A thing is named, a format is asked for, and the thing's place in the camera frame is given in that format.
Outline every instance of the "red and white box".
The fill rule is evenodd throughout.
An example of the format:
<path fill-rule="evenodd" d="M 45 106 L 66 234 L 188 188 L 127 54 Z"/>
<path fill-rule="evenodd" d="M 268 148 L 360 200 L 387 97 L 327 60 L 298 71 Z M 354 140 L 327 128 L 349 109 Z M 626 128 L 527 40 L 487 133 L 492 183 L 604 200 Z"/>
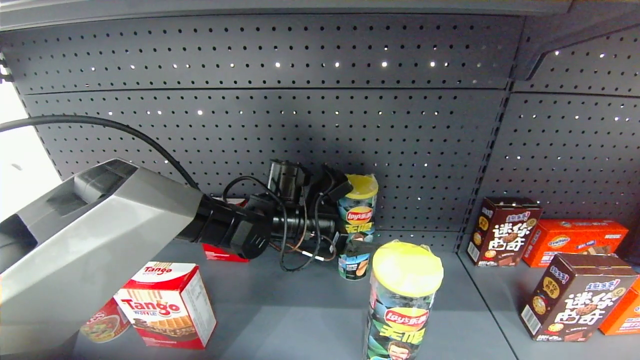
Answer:
<path fill-rule="evenodd" d="M 198 269 L 150 261 L 113 297 L 147 346 L 207 346 L 217 321 Z"/>

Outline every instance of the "yellow lid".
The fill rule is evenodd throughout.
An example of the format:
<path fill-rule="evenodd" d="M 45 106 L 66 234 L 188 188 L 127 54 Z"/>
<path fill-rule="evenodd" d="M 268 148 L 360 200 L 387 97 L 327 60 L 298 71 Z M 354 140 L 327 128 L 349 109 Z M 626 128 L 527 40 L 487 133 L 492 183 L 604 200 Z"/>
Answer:
<path fill-rule="evenodd" d="M 444 277 L 440 258 L 428 247 L 397 240 L 382 245 L 375 252 L 372 268 L 382 286 L 406 297 L 433 294 Z"/>
<path fill-rule="evenodd" d="M 350 199 L 362 200 L 378 193 L 378 182 L 373 175 L 347 175 L 353 190 L 347 194 Z"/>

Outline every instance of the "tango wafer box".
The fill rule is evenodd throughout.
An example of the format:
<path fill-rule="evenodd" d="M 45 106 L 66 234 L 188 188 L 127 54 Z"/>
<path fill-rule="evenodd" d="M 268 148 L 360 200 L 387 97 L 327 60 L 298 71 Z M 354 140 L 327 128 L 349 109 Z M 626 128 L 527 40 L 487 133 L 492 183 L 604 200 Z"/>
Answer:
<path fill-rule="evenodd" d="M 556 254 L 520 319 L 536 341 L 587 341 L 637 276 L 616 256 Z"/>
<path fill-rule="evenodd" d="M 216 326 L 196 264 L 149 262 L 113 298 L 147 346 L 204 349 Z"/>

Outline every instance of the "snack package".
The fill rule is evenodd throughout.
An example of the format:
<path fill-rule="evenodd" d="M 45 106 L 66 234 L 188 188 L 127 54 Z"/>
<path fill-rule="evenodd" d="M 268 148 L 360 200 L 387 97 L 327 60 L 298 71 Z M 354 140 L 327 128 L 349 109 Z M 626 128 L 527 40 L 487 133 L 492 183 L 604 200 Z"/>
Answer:
<path fill-rule="evenodd" d="M 429 247 L 394 240 L 373 255 L 365 360 L 415 359 L 427 330 L 442 262 Z"/>
<path fill-rule="evenodd" d="M 613 220 L 542 219 L 538 222 L 522 260 L 533 268 L 546 267 L 554 255 L 612 254 L 627 235 Z"/>
<path fill-rule="evenodd" d="M 151 261 L 114 296 L 147 346 L 206 347 L 216 318 L 198 269 Z"/>
<path fill-rule="evenodd" d="M 587 341 L 637 276 L 616 256 L 556 254 L 520 319 L 536 341 Z"/>
<path fill-rule="evenodd" d="M 106 343 L 120 336 L 130 324 L 116 300 L 111 298 L 80 328 L 80 332 L 94 343 Z"/>
<path fill-rule="evenodd" d="M 344 222 L 349 241 L 373 241 L 378 182 L 373 175 L 347 175 L 353 190 L 338 200 L 338 212 Z M 367 275 L 370 254 L 338 257 L 338 273 L 347 280 L 360 280 Z"/>
<path fill-rule="evenodd" d="M 622 297 L 600 331 L 605 335 L 640 334 L 640 280 Z"/>
<path fill-rule="evenodd" d="M 526 197 L 485 197 L 467 253 L 476 266 L 517 265 L 540 216 Z"/>

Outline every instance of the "red box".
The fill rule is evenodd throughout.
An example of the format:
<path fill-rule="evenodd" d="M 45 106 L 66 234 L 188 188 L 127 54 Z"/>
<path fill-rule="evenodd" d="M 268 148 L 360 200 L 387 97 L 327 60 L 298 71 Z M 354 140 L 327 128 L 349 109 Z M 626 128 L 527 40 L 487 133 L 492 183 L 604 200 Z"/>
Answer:
<path fill-rule="evenodd" d="M 543 268 L 558 253 L 612 254 L 627 233 L 613 220 L 541 219 L 522 260 L 532 268 Z"/>
<path fill-rule="evenodd" d="M 113 298 L 147 346 L 204 349 L 216 326 L 196 264 L 149 262 Z"/>
<path fill-rule="evenodd" d="M 640 280 L 604 320 L 600 331 L 605 335 L 640 334 Z"/>

